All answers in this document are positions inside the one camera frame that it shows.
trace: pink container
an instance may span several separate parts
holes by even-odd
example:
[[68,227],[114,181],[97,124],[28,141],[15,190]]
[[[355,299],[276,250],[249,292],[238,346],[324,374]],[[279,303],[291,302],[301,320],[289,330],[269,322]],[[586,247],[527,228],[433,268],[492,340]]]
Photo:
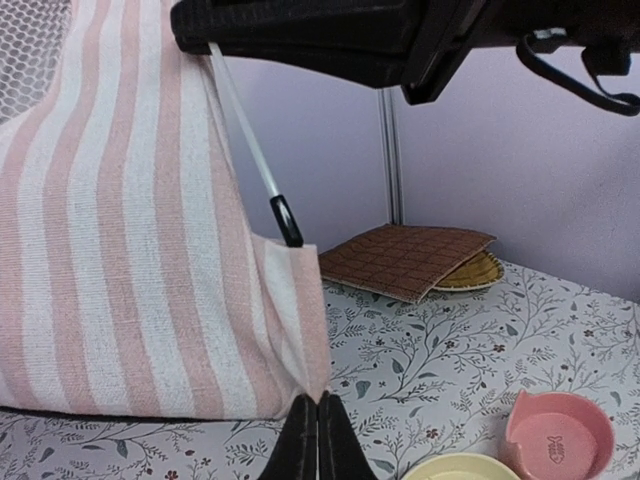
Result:
[[607,415],[571,393],[521,391],[507,424],[501,460],[523,480],[589,480],[611,461]]

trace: floral pattern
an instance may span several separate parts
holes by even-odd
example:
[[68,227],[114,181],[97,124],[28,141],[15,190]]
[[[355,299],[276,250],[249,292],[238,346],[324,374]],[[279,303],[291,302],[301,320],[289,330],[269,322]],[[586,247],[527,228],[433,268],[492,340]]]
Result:
[[[332,387],[381,480],[432,455],[495,455],[515,397],[587,396],[616,431],[602,477],[640,475],[640,306],[506,264],[420,305],[328,283]],[[0,479],[251,480],[280,423],[116,423],[0,414]]]

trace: hexagonal mesh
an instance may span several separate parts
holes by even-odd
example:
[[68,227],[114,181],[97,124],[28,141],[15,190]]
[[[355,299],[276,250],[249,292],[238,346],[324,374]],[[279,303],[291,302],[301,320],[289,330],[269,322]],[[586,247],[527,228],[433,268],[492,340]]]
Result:
[[0,124],[46,94],[70,14],[70,0],[0,0]]

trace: pink and white striped cloth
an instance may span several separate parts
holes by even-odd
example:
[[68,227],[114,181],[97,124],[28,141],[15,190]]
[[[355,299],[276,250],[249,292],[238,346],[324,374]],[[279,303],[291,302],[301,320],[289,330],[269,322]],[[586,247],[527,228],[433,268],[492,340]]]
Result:
[[329,382],[314,247],[253,235],[169,0],[75,0],[46,98],[0,128],[0,405],[280,417]]

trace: metal pole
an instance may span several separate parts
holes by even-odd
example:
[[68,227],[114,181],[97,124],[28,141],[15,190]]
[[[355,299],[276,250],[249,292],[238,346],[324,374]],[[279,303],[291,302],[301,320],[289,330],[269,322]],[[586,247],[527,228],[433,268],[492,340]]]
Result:
[[387,180],[389,222],[392,225],[404,225],[400,144],[393,105],[393,92],[390,88],[378,90],[378,106],[380,109],[382,149]]

